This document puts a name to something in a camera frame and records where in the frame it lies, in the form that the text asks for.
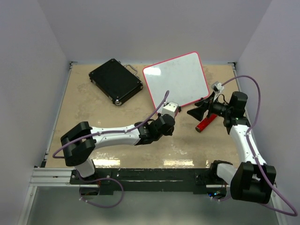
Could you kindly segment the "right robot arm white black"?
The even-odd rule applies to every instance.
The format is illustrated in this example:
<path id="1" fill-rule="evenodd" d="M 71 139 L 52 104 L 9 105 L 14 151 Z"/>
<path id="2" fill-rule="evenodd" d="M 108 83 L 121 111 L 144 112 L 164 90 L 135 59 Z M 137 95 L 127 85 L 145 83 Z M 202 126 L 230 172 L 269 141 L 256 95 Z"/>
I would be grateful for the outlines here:
<path id="1" fill-rule="evenodd" d="M 267 165 L 261 157 L 252 134 L 250 123 L 245 117 L 248 96 L 239 91 L 231 95 L 229 103 L 220 103 L 214 94 L 196 103 L 196 108 L 188 110 L 188 115 L 202 121 L 204 113 L 224 119 L 228 135 L 233 139 L 238 151 L 240 165 L 214 161 L 209 179 L 214 184 L 225 181 L 230 185 L 230 194 L 234 200 L 267 204 L 271 196 L 271 186 L 275 182 L 276 169 Z"/>

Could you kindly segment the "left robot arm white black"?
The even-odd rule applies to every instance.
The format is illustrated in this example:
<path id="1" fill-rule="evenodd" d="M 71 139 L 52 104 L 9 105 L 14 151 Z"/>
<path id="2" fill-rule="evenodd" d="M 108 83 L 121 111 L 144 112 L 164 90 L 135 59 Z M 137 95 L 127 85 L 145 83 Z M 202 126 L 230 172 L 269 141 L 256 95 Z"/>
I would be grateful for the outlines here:
<path id="1" fill-rule="evenodd" d="M 87 121 L 80 122 L 60 138 L 65 164 L 75 168 L 85 183 L 92 184 L 97 179 L 90 158 L 94 150 L 116 145 L 151 144 L 162 136 L 172 136 L 174 126 L 175 118 L 169 114 L 127 127 L 99 128 L 91 127 Z"/>

